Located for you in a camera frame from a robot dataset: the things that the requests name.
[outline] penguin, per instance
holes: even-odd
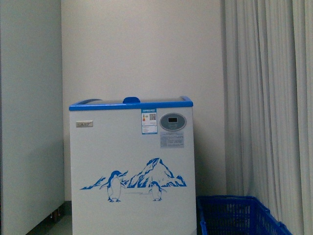
[[[161,201],[162,200],[162,191],[165,191],[165,189],[162,189],[161,186],[157,183],[157,181],[152,181],[149,184],[149,187],[151,187],[151,189],[149,190],[149,192],[152,192],[152,197],[154,201]]]
[[[120,171],[115,170],[111,173],[108,181],[100,187],[100,189],[107,187],[109,202],[120,202],[119,197],[121,194],[121,188],[125,188],[125,184],[119,179],[119,177],[125,176],[126,174],[127,171],[125,173],[121,173]]]

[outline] freezer lid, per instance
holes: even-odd
[[[113,109],[149,109],[149,108],[179,108],[193,107],[193,102],[187,96],[173,99],[142,100],[137,97],[126,97],[123,102],[88,99],[70,105],[70,111],[113,110]]]

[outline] white curtain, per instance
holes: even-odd
[[[313,235],[313,1],[227,0],[227,193]]]

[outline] temperature display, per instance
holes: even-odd
[[[177,122],[177,117],[169,117],[168,122]]]

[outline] specification label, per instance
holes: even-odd
[[[184,132],[161,132],[161,148],[184,148]]]
[[[157,109],[141,109],[142,134],[157,134]]]

